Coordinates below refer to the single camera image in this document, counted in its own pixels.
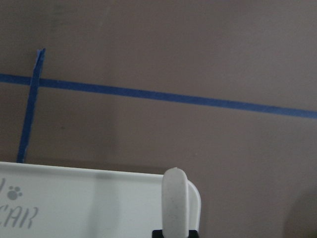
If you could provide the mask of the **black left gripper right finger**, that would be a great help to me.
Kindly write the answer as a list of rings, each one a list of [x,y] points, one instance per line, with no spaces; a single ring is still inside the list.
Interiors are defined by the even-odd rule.
[[[199,238],[199,233],[197,230],[189,230],[188,238]]]

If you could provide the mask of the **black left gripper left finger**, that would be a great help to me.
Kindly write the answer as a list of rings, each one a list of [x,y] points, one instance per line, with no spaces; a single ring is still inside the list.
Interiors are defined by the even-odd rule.
[[[153,230],[152,238],[163,238],[162,230]]]

